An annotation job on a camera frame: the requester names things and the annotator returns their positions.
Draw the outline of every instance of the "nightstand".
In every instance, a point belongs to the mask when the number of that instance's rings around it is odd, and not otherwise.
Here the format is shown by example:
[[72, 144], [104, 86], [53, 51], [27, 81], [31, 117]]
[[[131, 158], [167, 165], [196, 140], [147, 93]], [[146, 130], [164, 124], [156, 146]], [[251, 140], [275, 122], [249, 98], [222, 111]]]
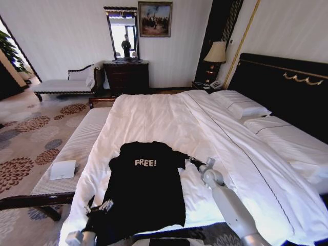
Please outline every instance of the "nightstand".
[[192, 81], [191, 82], [191, 86], [192, 86], [193, 89], [204, 90], [204, 91], [206, 91], [209, 94], [211, 94], [213, 92], [216, 92], [216, 91], [222, 90], [222, 88], [220, 88], [220, 89], [213, 89], [208, 84], [204, 84], [204, 83], [201, 83], [201, 82], [195, 82], [195, 81]]

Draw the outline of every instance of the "mirror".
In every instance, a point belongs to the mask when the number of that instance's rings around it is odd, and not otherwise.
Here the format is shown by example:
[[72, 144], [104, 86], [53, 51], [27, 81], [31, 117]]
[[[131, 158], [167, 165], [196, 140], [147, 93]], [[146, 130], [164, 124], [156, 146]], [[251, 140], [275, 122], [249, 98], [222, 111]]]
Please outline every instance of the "mirror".
[[137, 8], [104, 7], [115, 60], [139, 60]]

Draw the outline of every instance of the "doorway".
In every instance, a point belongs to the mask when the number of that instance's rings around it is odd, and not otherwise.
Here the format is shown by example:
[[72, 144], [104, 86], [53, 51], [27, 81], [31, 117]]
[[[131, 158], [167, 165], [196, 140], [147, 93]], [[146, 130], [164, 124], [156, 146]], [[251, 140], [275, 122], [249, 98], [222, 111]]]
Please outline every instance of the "doorway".
[[0, 49], [19, 73], [20, 77], [28, 84], [39, 84], [41, 79], [25, 56], [16, 39], [0, 16]]

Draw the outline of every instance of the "patterned carpet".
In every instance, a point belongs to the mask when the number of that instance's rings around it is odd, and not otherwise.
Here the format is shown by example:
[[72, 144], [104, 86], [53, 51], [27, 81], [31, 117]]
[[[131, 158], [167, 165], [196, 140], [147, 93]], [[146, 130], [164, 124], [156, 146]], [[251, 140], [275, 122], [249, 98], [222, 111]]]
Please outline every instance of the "patterned carpet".
[[[0, 129], [0, 199], [29, 195], [89, 111], [89, 95], [43, 95], [43, 98], [39, 102], [27, 89], [0, 101], [0, 123], [5, 126]], [[95, 104], [95, 107], [111, 106], [109, 102]], [[55, 206], [55, 209], [62, 214], [58, 222], [33, 208], [0, 211], [0, 245], [57, 245], [70, 206]], [[201, 239], [215, 246], [241, 245], [225, 223], [157, 236]], [[131, 245], [137, 238], [125, 245]]]

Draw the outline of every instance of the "dresser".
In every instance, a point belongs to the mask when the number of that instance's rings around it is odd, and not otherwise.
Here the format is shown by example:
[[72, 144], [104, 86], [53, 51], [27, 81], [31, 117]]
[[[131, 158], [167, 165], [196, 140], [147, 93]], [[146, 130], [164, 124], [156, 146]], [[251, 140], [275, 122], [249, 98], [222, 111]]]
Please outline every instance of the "dresser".
[[104, 68], [110, 90], [114, 93], [148, 93], [148, 61], [108, 61], [104, 63]]

